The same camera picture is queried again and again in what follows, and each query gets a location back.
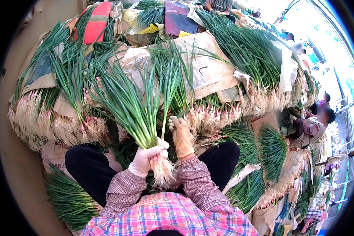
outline person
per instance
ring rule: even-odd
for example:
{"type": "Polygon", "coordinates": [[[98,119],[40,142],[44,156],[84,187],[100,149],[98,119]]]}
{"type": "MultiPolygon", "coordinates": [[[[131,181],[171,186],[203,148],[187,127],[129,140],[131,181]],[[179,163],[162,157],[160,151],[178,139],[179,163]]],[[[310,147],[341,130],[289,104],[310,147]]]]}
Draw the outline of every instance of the person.
{"type": "Polygon", "coordinates": [[[313,103],[312,106],[309,107],[309,109],[311,110],[311,113],[313,115],[317,115],[317,109],[322,105],[322,104],[327,104],[329,105],[329,101],[330,101],[330,95],[328,93],[324,93],[324,95],[322,96],[323,100],[320,101],[316,101],[315,103],[313,103]]]}
{"type": "Polygon", "coordinates": [[[230,15],[232,4],[233,0],[206,0],[205,8],[211,14],[226,16],[235,23],[236,17],[230,15]]]}
{"type": "Polygon", "coordinates": [[[317,115],[311,115],[306,119],[304,109],[301,110],[301,118],[293,121],[293,133],[289,135],[290,146],[306,149],[310,143],[321,138],[328,124],[335,120],[335,112],[329,105],[323,104],[317,115]]]}
{"type": "Polygon", "coordinates": [[[304,217],[304,220],[298,224],[298,229],[302,234],[305,234],[310,229],[315,229],[314,235],[318,233],[320,229],[316,229],[316,226],[322,223],[328,218],[328,213],[322,210],[310,208],[304,217]]]}
{"type": "Polygon", "coordinates": [[[288,40],[295,40],[295,37],[292,33],[289,33],[289,32],[284,32],[284,33],[280,33],[278,34],[278,36],[282,39],[285,39],[286,41],[288,40]]]}
{"type": "Polygon", "coordinates": [[[169,144],[138,148],[128,169],[116,172],[98,150],[77,145],[65,157],[68,172],[103,208],[82,235],[247,235],[258,236],[240,209],[221,193],[240,156],[238,146],[224,142],[197,157],[184,119],[168,120],[180,166],[180,193],[147,193],[150,159],[167,155],[169,144]]]}

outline pink shirt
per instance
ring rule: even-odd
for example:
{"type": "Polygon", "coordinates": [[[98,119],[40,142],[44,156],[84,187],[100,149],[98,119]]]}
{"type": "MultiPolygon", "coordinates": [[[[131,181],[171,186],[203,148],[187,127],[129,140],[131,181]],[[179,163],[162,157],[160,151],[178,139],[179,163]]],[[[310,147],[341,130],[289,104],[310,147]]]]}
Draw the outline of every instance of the pink shirt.
{"type": "Polygon", "coordinates": [[[258,236],[240,209],[212,182],[207,166],[197,157],[181,163],[178,177],[188,197],[163,192],[143,196],[145,178],[129,170],[113,177],[106,206],[81,235],[146,235],[154,229],[174,229],[183,235],[258,236]]]}

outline woman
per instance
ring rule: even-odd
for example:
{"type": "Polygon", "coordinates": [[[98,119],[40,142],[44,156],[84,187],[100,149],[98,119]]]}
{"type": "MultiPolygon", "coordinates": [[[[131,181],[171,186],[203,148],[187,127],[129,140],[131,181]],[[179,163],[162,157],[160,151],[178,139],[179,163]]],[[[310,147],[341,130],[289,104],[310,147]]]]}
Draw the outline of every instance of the woman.
{"type": "Polygon", "coordinates": [[[104,210],[87,224],[82,235],[258,235],[240,209],[221,193],[229,181],[240,151],[233,142],[216,145],[199,158],[190,142],[190,127],[171,116],[181,193],[146,195],[151,158],[158,159],[169,144],[159,139],[151,149],[138,148],[127,170],[116,172],[94,149],[74,146],[66,153],[66,167],[104,210]]]}

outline glove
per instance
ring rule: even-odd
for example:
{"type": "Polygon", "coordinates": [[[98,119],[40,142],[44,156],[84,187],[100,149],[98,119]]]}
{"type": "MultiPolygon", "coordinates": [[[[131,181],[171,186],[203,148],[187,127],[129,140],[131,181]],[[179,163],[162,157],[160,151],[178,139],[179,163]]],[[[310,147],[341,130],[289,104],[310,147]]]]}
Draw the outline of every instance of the glove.
{"type": "Polygon", "coordinates": [[[214,9],[211,9],[210,13],[216,15],[219,11],[216,11],[214,9]]]}
{"type": "Polygon", "coordinates": [[[129,171],[131,173],[145,178],[151,170],[151,166],[149,164],[151,158],[153,158],[154,161],[157,161],[161,154],[163,156],[168,156],[167,149],[169,148],[169,143],[161,140],[159,137],[157,137],[157,141],[159,144],[150,149],[141,149],[138,147],[134,160],[129,165],[129,171]]]}
{"type": "Polygon", "coordinates": [[[216,11],[216,10],[213,10],[213,9],[211,9],[210,13],[214,14],[214,15],[217,15],[217,16],[224,16],[225,15],[224,12],[219,12],[219,11],[216,11]]]}
{"type": "Polygon", "coordinates": [[[173,142],[176,146],[178,158],[183,158],[194,153],[193,145],[190,141],[190,125],[183,118],[170,116],[168,120],[169,130],[173,132],[173,142]]]}

